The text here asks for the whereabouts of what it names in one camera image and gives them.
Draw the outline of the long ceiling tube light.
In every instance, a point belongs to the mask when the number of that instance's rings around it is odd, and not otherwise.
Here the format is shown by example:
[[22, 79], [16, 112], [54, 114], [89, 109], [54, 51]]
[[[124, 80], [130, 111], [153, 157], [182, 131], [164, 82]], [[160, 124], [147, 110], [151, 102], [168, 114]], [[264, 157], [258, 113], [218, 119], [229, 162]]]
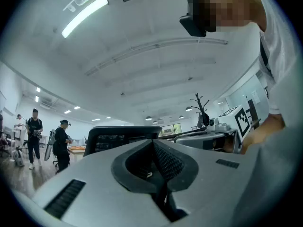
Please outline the long ceiling tube light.
[[108, 4], [107, 0], [95, 0], [91, 4], [89, 4], [86, 8], [80, 11], [64, 28], [62, 31], [62, 36], [67, 38], [70, 33], [87, 17], [93, 14], [95, 11], [99, 10], [100, 8], [104, 7]]

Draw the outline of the black coat rack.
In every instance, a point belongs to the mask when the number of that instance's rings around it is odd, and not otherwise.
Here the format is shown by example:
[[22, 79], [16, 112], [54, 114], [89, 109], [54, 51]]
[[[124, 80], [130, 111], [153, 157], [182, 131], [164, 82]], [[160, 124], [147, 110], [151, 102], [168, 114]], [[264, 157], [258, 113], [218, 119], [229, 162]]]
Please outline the black coat rack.
[[198, 93], [195, 93], [196, 99], [191, 99], [191, 101], [195, 101], [198, 104], [198, 107], [191, 106], [192, 108], [195, 108], [198, 110], [198, 123], [197, 127], [202, 129], [206, 128], [209, 125], [210, 117], [206, 113], [207, 109], [205, 109], [205, 106], [209, 103], [210, 100], [208, 100], [204, 105], [201, 104], [201, 98], [202, 96], [199, 96]]

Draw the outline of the white ceiling rail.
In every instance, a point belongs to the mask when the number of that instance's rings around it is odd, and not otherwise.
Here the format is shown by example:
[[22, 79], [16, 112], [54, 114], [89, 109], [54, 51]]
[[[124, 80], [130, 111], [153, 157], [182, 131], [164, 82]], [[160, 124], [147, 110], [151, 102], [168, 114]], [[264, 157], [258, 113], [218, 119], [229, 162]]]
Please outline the white ceiling rail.
[[94, 65], [91, 69], [87, 70], [84, 75], [85, 76], [91, 76], [100, 70], [109, 67], [110, 65], [120, 62], [122, 60], [125, 60], [129, 57], [152, 51], [155, 49], [160, 49], [164, 47], [169, 46], [175, 46], [175, 45], [187, 45], [187, 44], [215, 44], [215, 45], [227, 45], [229, 42], [228, 40], [223, 39], [216, 39], [216, 38], [171, 38], [171, 39], [164, 39], [164, 40], [158, 40], [154, 42], [148, 42], [145, 44], [140, 44], [135, 47], [131, 47], [130, 49], [121, 51], [117, 54], [109, 56], [106, 60], [98, 62], [96, 65]]

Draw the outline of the white wheeled device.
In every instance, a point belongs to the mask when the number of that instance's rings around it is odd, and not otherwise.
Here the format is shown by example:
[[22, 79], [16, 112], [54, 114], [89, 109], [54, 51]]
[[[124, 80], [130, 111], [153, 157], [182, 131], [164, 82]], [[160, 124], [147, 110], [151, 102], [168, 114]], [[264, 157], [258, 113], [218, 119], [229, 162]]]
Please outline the white wheeled device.
[[15, 148], [15, 150], [12, 152], [12, 157], [16, 166], [19, 167], [24, 166], [24, 157], [23, 157], [21, 146], [17, 146]]

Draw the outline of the person's right forearm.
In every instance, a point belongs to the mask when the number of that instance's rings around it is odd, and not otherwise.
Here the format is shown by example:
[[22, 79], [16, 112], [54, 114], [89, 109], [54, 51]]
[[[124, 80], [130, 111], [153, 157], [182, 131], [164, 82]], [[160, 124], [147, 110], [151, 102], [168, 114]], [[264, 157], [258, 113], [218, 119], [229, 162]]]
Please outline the person's right forearm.
[[245, 154], [252, 144], [262, 143], [271, 134], [282, 130], [285, 122], [281, 114], [268, 114], [266, 120], [255, 130], [250, 132], [244, 139], [241, 154]]

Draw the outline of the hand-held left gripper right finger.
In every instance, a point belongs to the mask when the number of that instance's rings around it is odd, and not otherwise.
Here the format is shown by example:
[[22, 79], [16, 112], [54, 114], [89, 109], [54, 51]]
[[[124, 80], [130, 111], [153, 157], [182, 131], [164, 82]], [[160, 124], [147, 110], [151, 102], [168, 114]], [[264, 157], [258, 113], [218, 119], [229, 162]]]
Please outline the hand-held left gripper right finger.
[[170, 192], [189, 188], [198, 175], [198, 163], [189, 155], [168, 145], [168, 141], [153, 140], [153, 161]]

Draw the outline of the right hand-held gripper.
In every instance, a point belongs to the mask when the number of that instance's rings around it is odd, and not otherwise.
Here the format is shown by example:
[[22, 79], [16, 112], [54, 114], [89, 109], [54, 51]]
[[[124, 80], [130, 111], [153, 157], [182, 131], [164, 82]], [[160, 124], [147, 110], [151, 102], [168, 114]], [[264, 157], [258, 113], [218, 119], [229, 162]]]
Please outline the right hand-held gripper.
[[247, 114], [242, 105], [239, 105], [211, 118], [204, 131], [179, 135], [174, 142], [204, 150], [240, 153], [243, 140], [250, 129]]

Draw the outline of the white short-sleeved shirt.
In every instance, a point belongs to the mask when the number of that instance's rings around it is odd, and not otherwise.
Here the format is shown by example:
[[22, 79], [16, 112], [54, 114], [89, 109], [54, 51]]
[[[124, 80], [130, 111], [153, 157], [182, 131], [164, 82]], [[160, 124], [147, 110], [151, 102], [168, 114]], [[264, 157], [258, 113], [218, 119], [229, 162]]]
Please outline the white short-sleeved shirt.
[[234, 215], [235, 227], [252, 227], [286, 193], [303, 159], [303, 125], [287, 127], [287, 116], [278, 104], [287, 103], [282, 85], [288, 76], [301, 69], [301, 50], [286, 16], [274, 0], [261, 0], [266, 12], [267, 28], [260, 32], [260, 69], [267, 80], [269, 114], [281, 114], [285, 127], [252, 144], [245, 154], [258, 150], [256, 164]]

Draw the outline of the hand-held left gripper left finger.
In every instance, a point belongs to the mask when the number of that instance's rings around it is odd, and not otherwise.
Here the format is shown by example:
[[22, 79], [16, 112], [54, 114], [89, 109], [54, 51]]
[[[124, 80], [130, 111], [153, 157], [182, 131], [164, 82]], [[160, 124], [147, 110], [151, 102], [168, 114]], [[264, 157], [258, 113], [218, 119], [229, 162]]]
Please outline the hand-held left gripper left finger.
[[153, 160], [153, 141], [142, 140], [138, 144], [114, 159], [112, 175], [130, 192], [158, 193], [165, 186], [165, 181]]

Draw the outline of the silver grey bag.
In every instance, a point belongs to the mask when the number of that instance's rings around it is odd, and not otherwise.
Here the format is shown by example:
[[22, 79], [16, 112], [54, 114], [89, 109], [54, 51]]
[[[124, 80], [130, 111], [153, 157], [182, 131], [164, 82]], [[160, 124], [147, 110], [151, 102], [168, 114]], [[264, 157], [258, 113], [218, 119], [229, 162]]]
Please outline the silver grey bag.
[[47, 161], [49, 159], [54, 143], [55, 143], [55, 129], [52, 129], [49, 134], [44, 161]]

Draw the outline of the white table with orange items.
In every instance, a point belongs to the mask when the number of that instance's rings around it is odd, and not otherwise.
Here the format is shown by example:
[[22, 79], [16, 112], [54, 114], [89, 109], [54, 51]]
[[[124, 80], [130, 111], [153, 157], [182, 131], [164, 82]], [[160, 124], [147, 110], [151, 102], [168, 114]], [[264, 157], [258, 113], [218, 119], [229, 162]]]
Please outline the white table with orange items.
[[73, 155], [74, 162], [81, 160], [84, 156], [86, 147], [84, 146], [69, 146], [68, 152]]

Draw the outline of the window with green view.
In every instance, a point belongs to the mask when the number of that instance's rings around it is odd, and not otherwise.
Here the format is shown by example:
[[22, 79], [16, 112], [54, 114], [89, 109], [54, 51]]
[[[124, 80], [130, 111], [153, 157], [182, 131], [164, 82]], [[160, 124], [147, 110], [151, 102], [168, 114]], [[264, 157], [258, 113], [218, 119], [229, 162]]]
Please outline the window with green view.
[[159, 136], [170, 136], [174, 134], [180, 134], [182, 132], [182, 128], [180, 123], [172, 124], [168, 126], [163, 126], [161, 132], [159, 133]]

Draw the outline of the group of recessed ceiling lights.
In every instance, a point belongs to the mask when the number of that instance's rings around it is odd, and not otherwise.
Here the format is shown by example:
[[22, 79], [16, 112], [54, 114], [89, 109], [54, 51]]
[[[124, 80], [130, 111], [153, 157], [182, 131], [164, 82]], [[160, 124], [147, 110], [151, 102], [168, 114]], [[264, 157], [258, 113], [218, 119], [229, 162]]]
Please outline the group of recessed ceiling lights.
[[36, 97], [40, 106], [46, 110], [54, 111], [55, 113], [62, 114], [64, 116], [69, 116], [74, 119], [78, 119], [86, 122], [103, 122], [110, 121], [111, 117], [94, 113], [80, 106], [70, 104], [56, 96], [53, 96], [41, 88], [36, 87], [35, 89]]

